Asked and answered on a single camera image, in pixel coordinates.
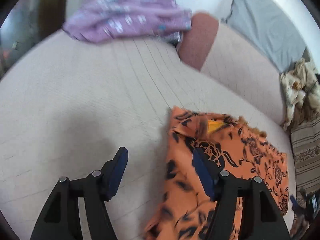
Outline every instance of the orange floral fabric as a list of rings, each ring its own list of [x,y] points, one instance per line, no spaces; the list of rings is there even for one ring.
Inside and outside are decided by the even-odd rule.
[[[230,115],[195,113],[174,107],[169,130],[169,149],[163,202],[145,229],[147,240],[204,239],[216,202],[204,193],[192,166],[192,151],[202,148],[221,170],[250,179],[260,176],[282,215],[288,209],[288,172],[285,153],[280,153],[246,123]],[[242,215],[238,198],[230,239],[237,239]]]

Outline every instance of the yellow fabric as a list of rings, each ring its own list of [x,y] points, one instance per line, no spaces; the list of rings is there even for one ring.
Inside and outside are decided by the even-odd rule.
[[[223,121],[208,120],[208,133],[210,134],[210,133],[218,130],[224,124],[225,123]]]

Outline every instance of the striped blanket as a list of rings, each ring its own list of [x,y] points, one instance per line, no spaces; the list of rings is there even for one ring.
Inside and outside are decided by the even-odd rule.
[[[291,143],[296,169],[297,200],[305,206],[299,189],[303,187],[310,193],[320,188],[320,117],[292,129]]]

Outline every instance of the brown pillow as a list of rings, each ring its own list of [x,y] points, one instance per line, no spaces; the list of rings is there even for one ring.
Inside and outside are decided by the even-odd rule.
[[[183,33],[178,55],[182,62],[200,70],[217,35],[219,21],[209,14],[196,13],[191,25],[191,31]]]

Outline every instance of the pink patterned cloth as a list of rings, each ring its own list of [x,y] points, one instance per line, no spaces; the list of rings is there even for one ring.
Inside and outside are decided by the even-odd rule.
[[[191,10],[175,0],[84,0],[63,25],[70,36],[90,42],[118,37],[168,35],[191,29]]]

